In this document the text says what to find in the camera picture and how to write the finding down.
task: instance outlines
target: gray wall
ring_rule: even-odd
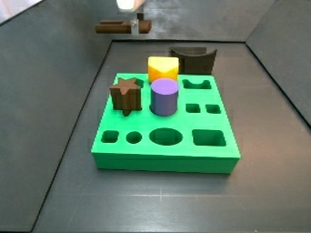
[[[116,39],[172,39],[245,42],[275,0],[147,0],[146,19],[154,28],[140,37]],[[107,18],[122,18],[107,8]]]
[[[247,44],[311,125],[311,1],[278,0]]]
[[[106,3],[47,0],[0,27],[0,231],[34,226],[111,44]]]

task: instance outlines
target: square hole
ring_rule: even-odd
[[[186,111],[188,113],[200,113],[199,104],[186,104]]]
[[[115,143],[118,141],[119,132],[115,130],[107,130],[102,134],[103,143]]]
[[[222,113],[220,108],[219,108],[218,105],[206,105],[206,108],[207,108],[208,113],[212,113],[212,114],[220,114]]]
[[[194,84],[188,79],[183,80],[184,89],[211,89],[210,81],[204,80],[200,84]]]
[[[196,146],[225,147],[223,131],[195,129],[192,130],[194,143]]]

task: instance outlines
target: brown star block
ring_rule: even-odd
[[[110,87],[114,110],[123,110],[127,117],[132,110],[142,110],[142,87],[138,78],[118,78],[118,84]]]

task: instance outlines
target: shape sorter board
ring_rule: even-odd
[[[142,111],[123,116],[108,98],[91,150],[98,168],[230,174],[241,154],[214,76],[179,75],[172,116],[150,110],[147,74],[116,74],[115,84],[119,77],[142,80]]]

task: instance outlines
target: yellow cube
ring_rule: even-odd
[[[178,81],[179,58],[150,56],[148,58],[148,79],[152,83],[160,77],[167,77]]]

